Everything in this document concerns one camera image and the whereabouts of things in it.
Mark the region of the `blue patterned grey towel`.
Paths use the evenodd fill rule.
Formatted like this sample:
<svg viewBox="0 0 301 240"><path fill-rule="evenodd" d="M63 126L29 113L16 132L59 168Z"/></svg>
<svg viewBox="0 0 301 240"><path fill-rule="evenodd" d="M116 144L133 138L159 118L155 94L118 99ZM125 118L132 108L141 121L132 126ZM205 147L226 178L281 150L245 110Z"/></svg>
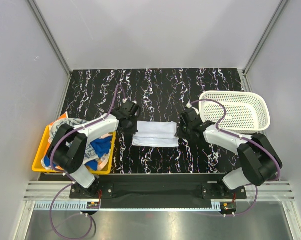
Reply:
<svg viewBox="0 0 301 240"><path fill-rule="evenodd" d="M68 124L71 127L77 126L77 125L82 125L87 123L86 120L82 120L79 118L61 118L57 121L55 121L52 126L49 127L49 134L48 134L48 144L45 150L45 154L43 159L41 160L41 164L42 166L46 169L46 170L52 170L51 167L51 163L50 163L50 159L46 156L48 149L50 147L50 144L52 143L55 135L57 134L57 131L59 130L60 126L63 124ZM96 153L95 149L93 148L93 146L88 143L85 149L85 155L84 155L84 160L83 163L90 167L92 170L97 171L98 170L98 160L100 159L100 157L98 156L98 154Z"/></svg>

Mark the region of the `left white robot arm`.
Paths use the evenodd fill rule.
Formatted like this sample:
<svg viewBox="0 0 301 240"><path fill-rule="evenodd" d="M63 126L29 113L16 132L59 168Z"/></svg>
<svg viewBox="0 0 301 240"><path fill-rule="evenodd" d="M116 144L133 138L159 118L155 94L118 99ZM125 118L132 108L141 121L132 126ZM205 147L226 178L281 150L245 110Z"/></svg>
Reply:
<svg viewBox="0 0 301 240"><path fill-rule="evenodd" d="M53 165L61 167L78 185L87 198L98 194L97 178L84 165L88 144L108 133L123 130L129 134L137 132L137 120L141 107L127 100L110 113L82 125L62 124L47 151Z"/></svg>

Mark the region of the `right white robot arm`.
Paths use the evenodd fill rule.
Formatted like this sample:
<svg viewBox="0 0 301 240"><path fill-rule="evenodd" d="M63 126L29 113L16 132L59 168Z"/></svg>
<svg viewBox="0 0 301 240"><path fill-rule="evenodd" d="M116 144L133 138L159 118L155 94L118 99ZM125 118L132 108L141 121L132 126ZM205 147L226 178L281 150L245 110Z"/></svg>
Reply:
<svg viewBox="0 0 301 240"><path fill-rule="evenodd" d="M240 168L227 173L217 186L222 198L231 197L241 186L259 187L266 181L278 180L281 175L283 164L263 134L240 135L218 128L212 121L203 122L195 109L188 108L181 114L177 136L219 146L239 157Z"/></svg>

